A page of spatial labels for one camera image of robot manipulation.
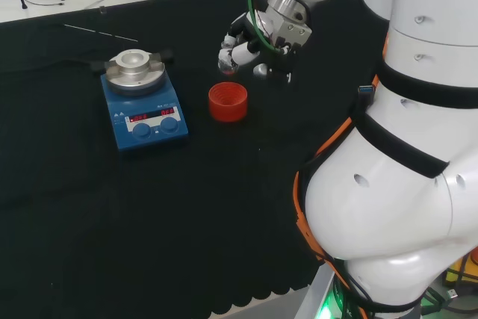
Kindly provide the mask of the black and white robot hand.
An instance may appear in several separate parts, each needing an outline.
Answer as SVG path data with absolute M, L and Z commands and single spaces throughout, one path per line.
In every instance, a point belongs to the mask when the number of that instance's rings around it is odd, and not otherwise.
M 232 22 L 218 54 L 218 68 L 226 75 L 253 65 L 256 75 L 273 72 L 290 75 L 299 50 L 306 44 L 311 29 L 274 10 L 255 12 L 256 22 L 249 12 Z

